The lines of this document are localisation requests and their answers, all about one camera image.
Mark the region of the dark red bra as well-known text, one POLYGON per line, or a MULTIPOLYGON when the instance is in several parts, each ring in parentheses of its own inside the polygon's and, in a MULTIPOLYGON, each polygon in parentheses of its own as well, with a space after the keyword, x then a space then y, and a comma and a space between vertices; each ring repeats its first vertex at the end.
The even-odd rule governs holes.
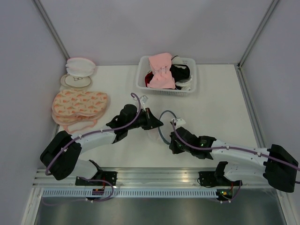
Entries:
POLYGON ((149 71, 148 74, 145 76, 145 87, 148 87, 149 83, 151 82, 151 80, 153 79, 153 72, 149 71))

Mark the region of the white mesh laundry bag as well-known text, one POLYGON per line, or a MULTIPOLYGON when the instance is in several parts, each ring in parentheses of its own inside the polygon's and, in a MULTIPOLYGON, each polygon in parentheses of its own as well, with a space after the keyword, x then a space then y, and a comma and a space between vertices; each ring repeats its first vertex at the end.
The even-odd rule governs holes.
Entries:
POLYGON ((177 118, 171 110, 163 111, 159 120, 163 122, 163 126, 147 131, 148 138, 155 143, 171 144, 170 134, 172 132, 171 120, 177 118))

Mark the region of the left aluminium frame post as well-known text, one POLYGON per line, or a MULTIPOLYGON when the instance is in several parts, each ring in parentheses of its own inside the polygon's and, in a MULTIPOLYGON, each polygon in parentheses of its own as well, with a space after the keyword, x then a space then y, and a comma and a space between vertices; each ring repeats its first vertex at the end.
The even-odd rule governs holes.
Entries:
POLYGON ((58 46, 60 52, 64 56, 66 60, 70 58, 67 49, 65 48, 65 45, 63 44, 55 26, 53 25, 45 7, 42 4, 42 1, 40 0, 32 0, 33 5, 37 9, 39 15, 41 16, 44 24, 46 25, 47 29, 49 30, 52 38, 54 39, 56 45, 58 46))

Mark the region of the aluminium rail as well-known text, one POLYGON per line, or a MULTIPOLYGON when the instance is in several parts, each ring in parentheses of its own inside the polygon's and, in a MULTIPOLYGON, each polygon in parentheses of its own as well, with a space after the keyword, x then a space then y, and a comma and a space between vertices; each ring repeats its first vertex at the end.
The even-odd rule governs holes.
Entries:
POLYGON ((255 105, 253 103, 252 97, 250 95, 250 90, 247 85, 247 81, 244 77, 244 74, 242 72, 241 67, 239 67, 239 64, 234 64, 234 68, 237 74, 237 78, 240 84, 240 88, 243 94, 243 98, 246 104, 248 116, 250 119, 250 123, 252 126, 252 130, 254 132, 255 141, 258 146, 258 148, 266 148, 266 141, 263 134, 263 130, 258 118, 258 115, 256 113, 255 105))
MULTIPOLYGON (((119 188, 198 188, 200 171, 214 171, 215 168, 103 168, 117 173, 119 188)), ((75 188, 75 176, 57 181, 45 175, 45 169, 38 169, 32 186, 34 188, 75 188)))

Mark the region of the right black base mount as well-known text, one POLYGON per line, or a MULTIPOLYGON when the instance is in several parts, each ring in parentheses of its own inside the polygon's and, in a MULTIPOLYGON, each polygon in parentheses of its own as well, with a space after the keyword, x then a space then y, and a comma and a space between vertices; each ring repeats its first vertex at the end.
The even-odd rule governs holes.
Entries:
POLYGON ((198 183, 201 187, 213 188, 219 186, 226 186, 226 182, 215 177, 214 171, 202 171, 198 172, 198 183))

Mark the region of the black bra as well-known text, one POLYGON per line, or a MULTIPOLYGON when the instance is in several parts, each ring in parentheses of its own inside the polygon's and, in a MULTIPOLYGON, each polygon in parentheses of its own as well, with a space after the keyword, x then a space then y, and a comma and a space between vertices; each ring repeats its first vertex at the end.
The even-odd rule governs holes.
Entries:
POLYGON ((190 69, 187 65, 184 64, 175 64, 171 65, 170 68, 172 77, 175 81, 175 88, 177 90, 182 89, 182 84, 186 84, 190 81, 190 69))

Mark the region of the right side aluminium rail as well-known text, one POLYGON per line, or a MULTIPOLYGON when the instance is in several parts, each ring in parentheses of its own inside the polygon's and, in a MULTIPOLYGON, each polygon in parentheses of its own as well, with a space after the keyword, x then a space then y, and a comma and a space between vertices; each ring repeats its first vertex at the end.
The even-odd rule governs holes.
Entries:
POLYGON ((252 126, 252 130, 254 132, 255 141, 258 146, 258 148, 266 148, 266 141, 263 134, 263 130, 258 118, 258 115, 256 113, 255 105, 253 103, 252 97, 250 95, 250 90, 247 85, 247 81, 244 77, 244 74, 242 72, 241 67, 239 67, 239 64, 234 64, 234 68, 237 74, 237 78, 240 84, 240 88, 243 94, 243 98, 246 104, 248 116, 250 119, 250 123, 252 126))

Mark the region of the beige round laundry bag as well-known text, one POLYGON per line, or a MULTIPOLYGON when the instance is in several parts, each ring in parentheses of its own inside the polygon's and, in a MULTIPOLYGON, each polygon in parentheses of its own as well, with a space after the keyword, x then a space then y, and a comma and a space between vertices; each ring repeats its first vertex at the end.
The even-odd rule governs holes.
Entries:
POLYGON ((63 75, 60 79, 60 83, 65 88, 70 89, 84 89, 92 84, 90 77, 76 77, 72 75, 63 75))

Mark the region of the right aluminium frame post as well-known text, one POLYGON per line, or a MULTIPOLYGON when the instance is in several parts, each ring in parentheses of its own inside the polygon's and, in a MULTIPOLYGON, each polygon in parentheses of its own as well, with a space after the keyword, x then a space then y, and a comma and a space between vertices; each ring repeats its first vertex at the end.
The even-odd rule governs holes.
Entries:
POLYGON ((237 63, 237 67, 239 70, 241 70, 242 66, 245 64, 249 54, 253 50, 258 38, 262 34, 264 28, 266 27, 267 23, 269 22, 270 18, 272 17, 273 13, 275 12, 276 8, 278 7, 281 0, 272 0, 270 5, 267 8, 267 11, 265 12, 263 18, 261 19, 257 29, 255 30, 253 36, 251 37, 251 40, 249 44, 247 45, 240 61, 237 63))

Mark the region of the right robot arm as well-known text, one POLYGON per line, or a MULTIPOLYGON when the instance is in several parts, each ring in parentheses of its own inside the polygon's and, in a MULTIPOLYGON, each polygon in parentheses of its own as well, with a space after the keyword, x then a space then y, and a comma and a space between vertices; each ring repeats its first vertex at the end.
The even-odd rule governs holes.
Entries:
POLYGON ((241 147, 215 137, 196 136, 183 127, 174 129, 170 138, 173 154, 187 152, 198 159, 216 161, 214 180, 221 186, 232 182, 268 184, 279 191, 294 192, 299 163, 280 145, 241 147))

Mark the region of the pink bra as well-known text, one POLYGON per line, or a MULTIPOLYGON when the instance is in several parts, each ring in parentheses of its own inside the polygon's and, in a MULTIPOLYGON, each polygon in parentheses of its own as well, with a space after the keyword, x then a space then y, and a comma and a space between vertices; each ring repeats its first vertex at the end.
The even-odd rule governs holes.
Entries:
POLYGON ((167 52, 148 57, 150 68, 154 75, 148 88, 175 89, 175 81, 170 71, 171 59, 172 55, 167 52))

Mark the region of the white bra in basket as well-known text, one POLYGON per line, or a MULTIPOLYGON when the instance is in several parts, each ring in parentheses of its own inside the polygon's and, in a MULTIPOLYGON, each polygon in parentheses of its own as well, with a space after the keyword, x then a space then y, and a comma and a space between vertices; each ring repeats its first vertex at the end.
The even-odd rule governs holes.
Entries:
POLYGON ((175 80, 175 88, 177 90, 191 90, 192 75, 188 65, 183 64, 183 60, 178 55, 173 56, 171 62, 170 71, 175 80))

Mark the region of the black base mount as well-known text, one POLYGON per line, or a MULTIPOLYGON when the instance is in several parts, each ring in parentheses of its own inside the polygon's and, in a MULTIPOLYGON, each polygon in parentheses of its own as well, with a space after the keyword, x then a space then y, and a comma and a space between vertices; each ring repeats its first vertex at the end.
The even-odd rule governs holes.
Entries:
POLYGON ((215 177, 214 171, 202 171, 198 172, 198 183, 201 187, 213 188, 219 186, 226 186, 226 182, 215 177))
MULTIPOLYGON (((92 180, 105 180, 115 186, 117 181, 116 171, 102 171, 97 172, 91 179, 92 180)), ((87 181, 82 178, 76 177, 76 186, 107 186, 107 183, 102 181, 87 181)))

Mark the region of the white pink-trimmed laundry bags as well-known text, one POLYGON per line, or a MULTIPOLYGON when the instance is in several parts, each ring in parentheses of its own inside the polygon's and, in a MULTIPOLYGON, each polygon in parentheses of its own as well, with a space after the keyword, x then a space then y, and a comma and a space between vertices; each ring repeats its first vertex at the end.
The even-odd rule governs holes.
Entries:
POLYGON ((66 63, 67 73, 75 77, 87 77, 94 73, 96 64, 86 58, 70 58, 66 63))

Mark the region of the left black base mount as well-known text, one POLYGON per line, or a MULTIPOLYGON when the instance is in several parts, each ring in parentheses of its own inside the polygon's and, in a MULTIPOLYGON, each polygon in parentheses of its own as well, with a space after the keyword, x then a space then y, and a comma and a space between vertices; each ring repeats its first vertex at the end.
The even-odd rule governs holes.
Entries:
MULTIPOLYGON (((116 171, 102 171, 97 172, 91 179, 92 180, 105 180, 115 186, 117 181, 116 171)), ((87 181, 82 178, 76 177, 76 186, 107 186, 107 183, 102 181, 87 181)))

